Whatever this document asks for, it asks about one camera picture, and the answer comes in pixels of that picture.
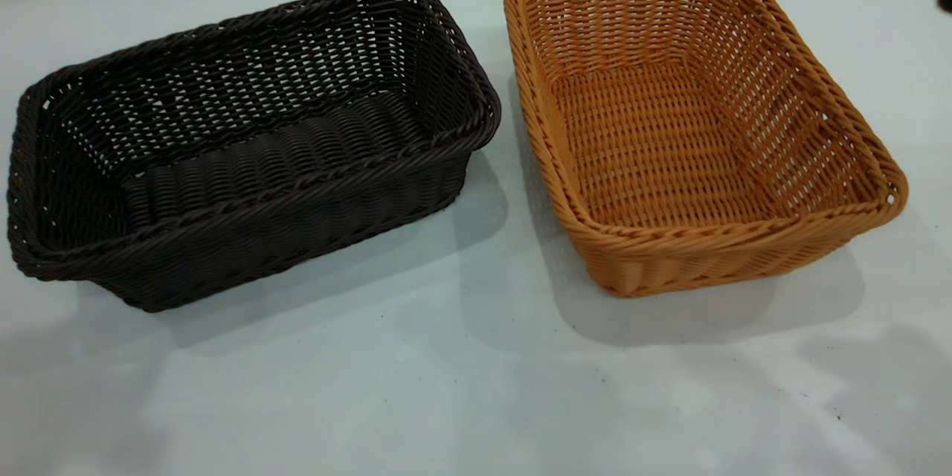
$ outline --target tan basket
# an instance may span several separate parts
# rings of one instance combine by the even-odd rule
[[[555,213],[619,296],[788,272],[907,181],[774,0],[506,0]]]

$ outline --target dark brown basket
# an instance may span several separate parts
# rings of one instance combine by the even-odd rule
[[[24,93],[13,259],[155,312],[449,205],[499,99],[439,0],[303,0]]]

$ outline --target rattan basket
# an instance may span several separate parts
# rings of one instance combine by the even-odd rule
[[[907,181],[773,0],[504,0],[555,213],[644,296],[785,273],[895,218]]]
[[[303,0],[31,86],[24,273],[180,306],[444,208],[499,100],[439,0]]]

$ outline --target table surface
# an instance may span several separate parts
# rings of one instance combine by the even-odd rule
[[[282,1],[0,1],[0,152],[58,66]],[[952,16],[777,0],[907,209],[783,277],[616,300],[551,213],[502,0],[443,1],[504,108],[448,210],[157,315],[4,250],[0,474],[949,473]]]

